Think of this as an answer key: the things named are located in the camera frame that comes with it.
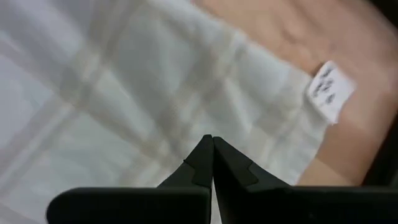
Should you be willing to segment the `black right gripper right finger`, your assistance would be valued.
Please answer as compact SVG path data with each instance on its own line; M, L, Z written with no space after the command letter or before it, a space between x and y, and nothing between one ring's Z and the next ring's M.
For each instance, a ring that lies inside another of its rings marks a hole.
M221 137L214 182L223 223L397 223L397 190L292 186Z

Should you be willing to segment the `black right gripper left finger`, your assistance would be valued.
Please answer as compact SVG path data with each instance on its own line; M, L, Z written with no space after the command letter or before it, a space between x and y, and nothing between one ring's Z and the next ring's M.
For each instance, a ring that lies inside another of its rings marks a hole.
M48 223L209 223L214 143L204 135L157 187L80 187L60 193Z

